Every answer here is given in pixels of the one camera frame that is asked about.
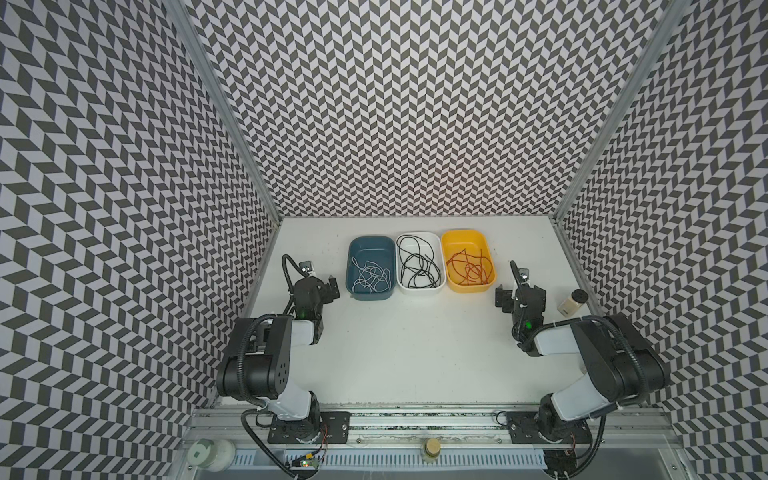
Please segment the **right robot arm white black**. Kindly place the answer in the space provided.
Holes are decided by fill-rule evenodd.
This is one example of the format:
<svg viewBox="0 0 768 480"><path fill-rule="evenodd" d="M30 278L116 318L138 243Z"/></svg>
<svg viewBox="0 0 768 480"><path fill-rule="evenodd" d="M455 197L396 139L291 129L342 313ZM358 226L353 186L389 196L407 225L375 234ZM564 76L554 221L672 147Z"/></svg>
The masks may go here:
<svg viewBox="0 0 768 480"><path fill-rule="evenodd" d="M546 291L534 286L515 261L517 288L495 290L495 306L512 317L511 335L530 357L577 354L585 373L542 397L535 411L508 411L505 427L514 444L576 444L592 440L589 419L603 419L639 405L671 383L670 368L623 314L587 315L546 323Z"/></svg>

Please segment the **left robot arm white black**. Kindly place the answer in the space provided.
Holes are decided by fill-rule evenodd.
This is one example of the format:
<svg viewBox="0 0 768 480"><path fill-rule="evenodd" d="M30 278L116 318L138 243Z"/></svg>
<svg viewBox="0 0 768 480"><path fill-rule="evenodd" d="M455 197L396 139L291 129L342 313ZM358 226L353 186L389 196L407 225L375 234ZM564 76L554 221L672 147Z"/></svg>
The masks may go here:
<svg viewBox="0 0 768 480"><path fill-rule="evenodd" d="M310 261L281 257L289 300L281 313L235 322L216 375L221 397L244 401L257 416L270 414L268 441L343 443L349 423L345 412L321 411L317 395L290 379L294 348L317 344L324 332L323 309L340 297L337 280L321 280Z"/></svg>

